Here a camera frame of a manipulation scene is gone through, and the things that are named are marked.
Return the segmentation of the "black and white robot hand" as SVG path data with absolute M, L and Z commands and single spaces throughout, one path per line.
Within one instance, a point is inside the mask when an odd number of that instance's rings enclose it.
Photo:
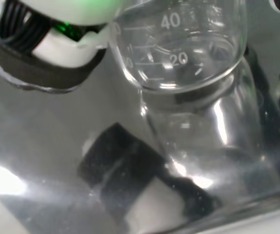
M 0 76 L 25 90 L 69 93 L 102 61 L 125 0 L 0 0 Z

